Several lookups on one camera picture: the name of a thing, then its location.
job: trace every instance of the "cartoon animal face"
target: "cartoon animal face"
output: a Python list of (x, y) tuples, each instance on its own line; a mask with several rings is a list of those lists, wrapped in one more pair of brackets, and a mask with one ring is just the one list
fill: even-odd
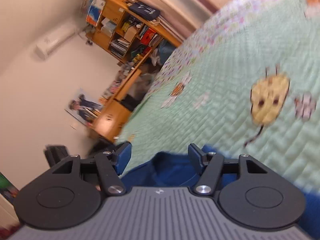
[(290, 79), (285, 74), (267, 76), (252, 86), (250, 100), (251, 115), (257, 125), (273, 122), (281, 112), (289, 91)]

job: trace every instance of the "quilted blanket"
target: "quilted blanket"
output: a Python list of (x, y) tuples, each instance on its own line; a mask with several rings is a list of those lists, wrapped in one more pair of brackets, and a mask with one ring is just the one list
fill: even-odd
[(212, 144), (320, 190), (320, 19), (306, 0), (233, 0), (165, 63), (119, 141), (127, 170)]

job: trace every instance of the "black bag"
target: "black bag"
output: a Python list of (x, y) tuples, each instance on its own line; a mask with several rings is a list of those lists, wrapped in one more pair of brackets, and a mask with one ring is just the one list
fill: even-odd
[(143, 2), (136, 2), (133, 5), (129, 6), (129, 10), (140, 15), (142, 18), (147, 21), (152, 21), (160, 15), (160, 11), (153, 9), (150, 6), (144, 4)]

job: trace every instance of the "pink flower print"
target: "pink flower print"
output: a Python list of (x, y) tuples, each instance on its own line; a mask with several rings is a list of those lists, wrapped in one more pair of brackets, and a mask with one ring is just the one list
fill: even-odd
[(306, 92), (300, 98), (295, 98), (294, 103), (296, 105), (296, 117), (301, 118), (303, 121), (308, 121), (311, 114), (316, 110), (316, 100), (311, 96), (310, 92)]

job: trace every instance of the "metal screw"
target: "metal screw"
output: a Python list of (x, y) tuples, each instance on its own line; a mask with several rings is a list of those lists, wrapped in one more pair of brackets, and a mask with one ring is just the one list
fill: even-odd
[(111, 194), (120, 194), (124, 191), (124, 188), (118, 185), (110, 186), (108, 188), (109, 193)]
[(211, 192), (211, 188), (207, 185), (200, 185), (196, 187), (196, 192), (198, 192), (199, 194), (207, 194)]

